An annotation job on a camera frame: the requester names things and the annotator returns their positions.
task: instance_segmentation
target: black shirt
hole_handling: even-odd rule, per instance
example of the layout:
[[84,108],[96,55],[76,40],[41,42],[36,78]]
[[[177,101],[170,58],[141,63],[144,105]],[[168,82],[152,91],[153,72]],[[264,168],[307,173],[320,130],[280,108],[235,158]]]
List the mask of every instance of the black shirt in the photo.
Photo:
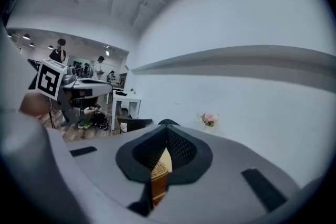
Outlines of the black shirt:
[[[54,60],[54,61],[57,61],[57,62],[60,62],[60,63],[62,63],[62,61],[61,61],[61,53],[62,53],[62,51],[61,50],[53,50],[53,52],[49,55],[49,57],[52,59],[52,60]],[[67,53],[65,52],[65,50],[64,50],[64,59],[65,59],[65,57],[67,56]]]

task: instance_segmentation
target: table leg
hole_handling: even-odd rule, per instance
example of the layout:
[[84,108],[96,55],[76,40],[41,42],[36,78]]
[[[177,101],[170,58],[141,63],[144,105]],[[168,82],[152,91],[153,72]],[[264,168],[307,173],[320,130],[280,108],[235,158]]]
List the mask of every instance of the table leg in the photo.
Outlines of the table leg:
[[136,109],[135,109],[135,113],[136,113],[136,115],[137,115],[137,117],[136,118],[138,118],[139,117],[139,108],[140,108],[140,102],[141,101],[138,101],[138,102],[136,102]]
[[132,103],[129,102],[129,103],[128,103],[128,112],[127,112],[127,116],[131,115],[131,105],[132,105]]
[[112,111],[111,111],[111,115],[112,115],[112,121],[111,121],[111,130],[114,130],[114,121],[116,120],[115,117],[115,111],[117,109],[117,101],[115,98],[113,98],[112,101]]

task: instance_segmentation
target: vase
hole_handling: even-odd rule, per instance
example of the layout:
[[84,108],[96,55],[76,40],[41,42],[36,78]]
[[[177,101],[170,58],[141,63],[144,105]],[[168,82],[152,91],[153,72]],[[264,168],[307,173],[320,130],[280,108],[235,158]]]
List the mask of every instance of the vase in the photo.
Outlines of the vase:
[[205,132],[205,133],[212,134],[213,130],[214,130],[213,127],[204,125],[204,132]]

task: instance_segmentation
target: flower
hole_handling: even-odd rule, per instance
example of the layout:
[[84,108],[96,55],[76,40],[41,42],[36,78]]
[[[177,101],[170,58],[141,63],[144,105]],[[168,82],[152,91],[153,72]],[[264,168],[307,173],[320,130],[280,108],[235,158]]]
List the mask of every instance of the flower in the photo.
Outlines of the flower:
[[203,123],[206,125],[206,126],[210,126],[210,127],[213,127],[215,126],[217,120],[218,120],[218,116],[214,116],[212,114],[206,114],[206,113],[203,113],[203,114],[198,114],[198,119],[200,121],[203,121]]

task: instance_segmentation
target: wall shelf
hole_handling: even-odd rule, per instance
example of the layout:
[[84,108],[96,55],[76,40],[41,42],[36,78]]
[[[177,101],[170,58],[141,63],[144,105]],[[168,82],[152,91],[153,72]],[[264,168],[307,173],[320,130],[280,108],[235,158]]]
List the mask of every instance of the wall shelf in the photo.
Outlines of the wall shelf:
[[141,74],[157,69],[191,66],[258,65],[294,69],[318,67],[336,70],[336,57],[324,52],[289,46],[250,45],[199,51],[132,69]]

